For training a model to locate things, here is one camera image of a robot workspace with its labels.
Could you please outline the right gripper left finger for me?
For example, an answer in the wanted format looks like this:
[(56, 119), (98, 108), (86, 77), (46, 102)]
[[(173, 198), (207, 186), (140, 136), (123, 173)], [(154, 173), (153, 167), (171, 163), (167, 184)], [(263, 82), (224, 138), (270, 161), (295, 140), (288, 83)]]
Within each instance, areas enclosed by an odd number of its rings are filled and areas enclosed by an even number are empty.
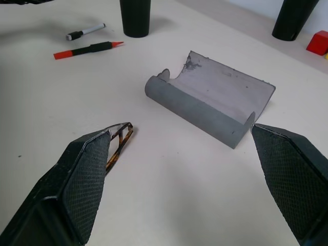
[(84, 135), (43, 175), (0, 235), (0, 246), (85, 246), (103, 194), (111, 134)]

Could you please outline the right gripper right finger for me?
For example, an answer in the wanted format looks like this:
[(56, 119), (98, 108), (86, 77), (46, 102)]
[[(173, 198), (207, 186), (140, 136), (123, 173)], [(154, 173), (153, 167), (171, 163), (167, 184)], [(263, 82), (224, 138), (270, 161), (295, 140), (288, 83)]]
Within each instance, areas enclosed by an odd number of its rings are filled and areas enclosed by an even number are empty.
[(328, 246), (328, 159), (304, 136), (254, 124), (265, 181), (300, 246)]

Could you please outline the tortoiseshell glasses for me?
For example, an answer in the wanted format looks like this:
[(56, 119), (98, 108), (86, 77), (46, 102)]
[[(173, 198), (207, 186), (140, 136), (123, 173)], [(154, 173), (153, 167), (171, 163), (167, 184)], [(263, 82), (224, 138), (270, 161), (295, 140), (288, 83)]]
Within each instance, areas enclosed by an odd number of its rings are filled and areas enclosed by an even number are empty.
[(121, 152), (133, 134), (133, 125), (130, 122), (115, 124), (107, 128), (110, 133), (110, 145), (106, 165), (106, 175), (117, 163)]

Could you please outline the grey glasses case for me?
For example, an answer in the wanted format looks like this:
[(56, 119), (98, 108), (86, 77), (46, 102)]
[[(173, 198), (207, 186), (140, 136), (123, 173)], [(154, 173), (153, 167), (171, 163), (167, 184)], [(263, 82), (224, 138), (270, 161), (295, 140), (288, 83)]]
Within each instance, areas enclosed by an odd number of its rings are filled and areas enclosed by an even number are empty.
[(191, 51), (181, 73), (150, 77), (145, 94), (234, 149), (257, 121), (276, 87)]

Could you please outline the red black pen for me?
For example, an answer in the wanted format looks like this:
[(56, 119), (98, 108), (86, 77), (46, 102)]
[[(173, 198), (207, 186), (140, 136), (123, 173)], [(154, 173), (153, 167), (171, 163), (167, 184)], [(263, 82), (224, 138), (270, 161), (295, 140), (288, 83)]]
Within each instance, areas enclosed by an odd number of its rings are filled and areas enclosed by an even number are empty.
[(88, 54), (88, 53), (96, 53), (96, 52), (110, 50), (121, 44), (123, 44), (123, 42), (102, 42), (102, 43), (92, 44), (90, 46), (83, 47), (83, 48), (58, 52), (53, 54), (53, 56), (56, 60), (58, 60), (58, 59)]

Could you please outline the black white marker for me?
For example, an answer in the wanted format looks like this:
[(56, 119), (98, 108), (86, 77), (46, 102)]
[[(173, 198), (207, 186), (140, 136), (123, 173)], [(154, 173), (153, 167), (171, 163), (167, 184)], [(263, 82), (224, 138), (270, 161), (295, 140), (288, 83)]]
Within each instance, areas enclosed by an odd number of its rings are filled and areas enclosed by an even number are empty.
[(101, 30), (105, 27), (106, 27), (106, 24), (102, 23), (102, 24), (99, 24), (99, 25), (94, 26), (92, 28), (84, 29), (84, 30), (81, 30), (81, 31), (74, 31), (74, 32), (71, 32), (69, 34), (66, 34), (66, 40), (67, 41), (76, 40), (76, 39), (81, 38), (84, 35), (95, 32), (97, 30)]

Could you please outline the red cube block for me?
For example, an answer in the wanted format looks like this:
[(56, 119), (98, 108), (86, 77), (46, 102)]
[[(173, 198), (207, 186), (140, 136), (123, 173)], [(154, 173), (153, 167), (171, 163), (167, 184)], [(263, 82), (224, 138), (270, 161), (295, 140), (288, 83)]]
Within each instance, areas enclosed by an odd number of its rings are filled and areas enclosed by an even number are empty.
[(307, 51), (323, 56), (328, 53), (328, 31), (321, 30), (314, 34), (310, 43), (308, 44)]

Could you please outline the black pen cup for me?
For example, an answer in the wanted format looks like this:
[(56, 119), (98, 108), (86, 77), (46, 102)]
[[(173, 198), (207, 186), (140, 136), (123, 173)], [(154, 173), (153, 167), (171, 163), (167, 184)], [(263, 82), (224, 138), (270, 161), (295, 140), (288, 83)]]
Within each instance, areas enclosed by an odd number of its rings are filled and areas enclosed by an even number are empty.
[(272, 36), (287, 42), (294, 41), (318, 2), (319, 0), (284, 0)]

